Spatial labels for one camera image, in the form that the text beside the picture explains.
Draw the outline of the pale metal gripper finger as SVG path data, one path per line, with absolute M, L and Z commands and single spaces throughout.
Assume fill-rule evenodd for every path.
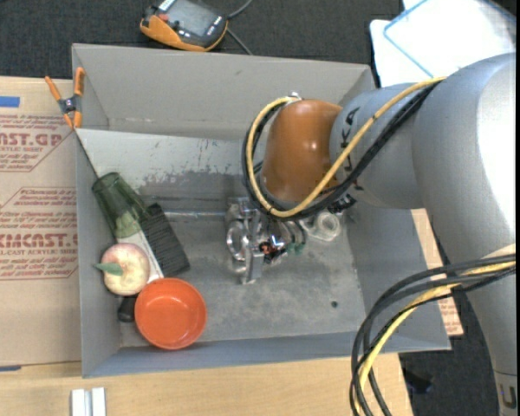
M 248 233 L 243 224 L 230 224 L 226 233 L 226 246 L 231 254 L 231 271 L 243 274 L 246 271 Z
M 264 254 L 259 250 L 247 250 L 245 256 L 245 272 L 241 277 L 242 284 L 254 283 L 261 277 L 264 265 Z

